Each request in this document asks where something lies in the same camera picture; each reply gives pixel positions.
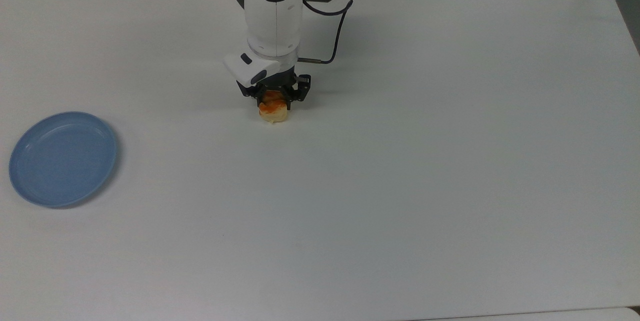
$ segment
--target bread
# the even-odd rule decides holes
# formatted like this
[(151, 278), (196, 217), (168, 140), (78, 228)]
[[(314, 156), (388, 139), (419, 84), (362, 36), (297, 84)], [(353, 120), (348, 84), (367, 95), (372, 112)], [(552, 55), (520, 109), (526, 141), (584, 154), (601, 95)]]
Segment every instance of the bread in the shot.
[(279, 91), (266, 91), (258, 106), (260, 117), (270, 123), (281, 123), (287, 119), (287, 102)]

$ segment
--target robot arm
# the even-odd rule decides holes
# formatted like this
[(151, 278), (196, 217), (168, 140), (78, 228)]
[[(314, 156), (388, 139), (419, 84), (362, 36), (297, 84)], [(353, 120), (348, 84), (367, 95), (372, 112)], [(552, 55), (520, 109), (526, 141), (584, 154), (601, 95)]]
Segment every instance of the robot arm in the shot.
[[(311, 87), (311, 77), (297, 77), (303, 0), (237, 0), (244, 8), (247, 43), (242, 53), (229, 54), (224, 65), (242, 94), (261, 102), (267, 90), (280, 91), (291, 101), (302, 101)], [(331, 0), (309, 0), (329, 2)]]

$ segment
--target black bracket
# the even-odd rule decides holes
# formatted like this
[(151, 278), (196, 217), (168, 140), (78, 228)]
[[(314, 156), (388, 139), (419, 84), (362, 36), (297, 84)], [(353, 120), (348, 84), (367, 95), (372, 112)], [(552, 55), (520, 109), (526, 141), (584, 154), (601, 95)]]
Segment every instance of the black bracket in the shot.
[(263, 96), (267, 91), (279, 91), (286, 101), (286, 109), (291, 110), (291, 102), (303, 102), (311, 89), (310, 75), (296, 75), (293, 67), (284, 72), (276, 73), (270, 77), (258, 81), (254, 86), (244, 87), (236, 81), (242, 95), (254, 98), (257, 106), (263, 102)]

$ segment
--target white table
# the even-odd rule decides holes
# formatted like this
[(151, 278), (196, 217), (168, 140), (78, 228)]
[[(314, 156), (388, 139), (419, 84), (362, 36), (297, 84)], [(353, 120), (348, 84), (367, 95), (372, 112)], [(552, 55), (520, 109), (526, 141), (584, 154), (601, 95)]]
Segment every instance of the white table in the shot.
[[(340, 9), (346, 0), (318, 5)], [(305, 13), (301, 56), (338, 18)], [(286, 123), (235, 0), (0, 1), (0, 164), (92, 113), (108, 186), (0, 177), (0, 319), (402, 321), (640, 305), (640, 57), (615, 0), (354, 0)]]

